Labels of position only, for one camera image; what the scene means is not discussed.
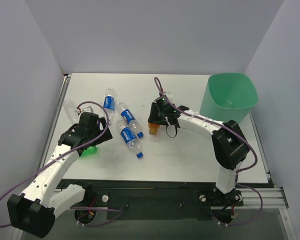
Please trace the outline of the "orange juice bottle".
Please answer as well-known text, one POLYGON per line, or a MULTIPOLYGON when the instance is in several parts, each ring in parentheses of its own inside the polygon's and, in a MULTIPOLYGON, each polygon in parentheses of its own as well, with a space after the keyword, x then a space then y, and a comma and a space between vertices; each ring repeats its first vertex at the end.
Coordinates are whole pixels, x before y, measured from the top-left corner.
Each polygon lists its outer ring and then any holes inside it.
POLYGON ((157 135, 158 134, 158 130, 160 128, 160 125, 157 123, 148 123, 148 127, 149 127, 149 134, 150 135, 157 135))

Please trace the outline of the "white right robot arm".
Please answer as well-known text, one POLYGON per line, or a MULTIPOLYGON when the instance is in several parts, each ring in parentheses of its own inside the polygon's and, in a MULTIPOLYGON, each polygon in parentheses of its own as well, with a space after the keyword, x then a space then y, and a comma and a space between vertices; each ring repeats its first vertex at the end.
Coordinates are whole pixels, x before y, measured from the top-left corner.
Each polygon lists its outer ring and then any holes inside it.
POLYGON ((175 129, 186 129, 212 140, 215 159, 220 165, 214 201, 226 204, 232 197, 236 186, 236 175, 243 160, 249 152, 248 147, 239 137, 244 137, 237 122, 216 121, 196 114, 186 106, 176 110, 166 99, 158 97, 151 103, 148 123, 155 126, 174 126, 175 129))

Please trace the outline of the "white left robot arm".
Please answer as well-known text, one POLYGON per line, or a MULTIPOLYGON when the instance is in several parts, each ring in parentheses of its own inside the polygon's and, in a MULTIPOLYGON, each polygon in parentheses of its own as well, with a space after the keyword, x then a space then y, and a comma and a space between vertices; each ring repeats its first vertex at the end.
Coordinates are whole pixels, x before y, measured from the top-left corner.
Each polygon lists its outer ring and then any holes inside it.
POLYGON ((79 122, 61 134, 47 164, 20 195, 9 197, 7 209, 12 227, 44 238, 56 218, 72 205, 87 206, 92 202, 93 193, 77 184, 71 184, 64 193, 53 193, 86 149, 112 139, 108 123, 105 117, 83 112, 79 122))

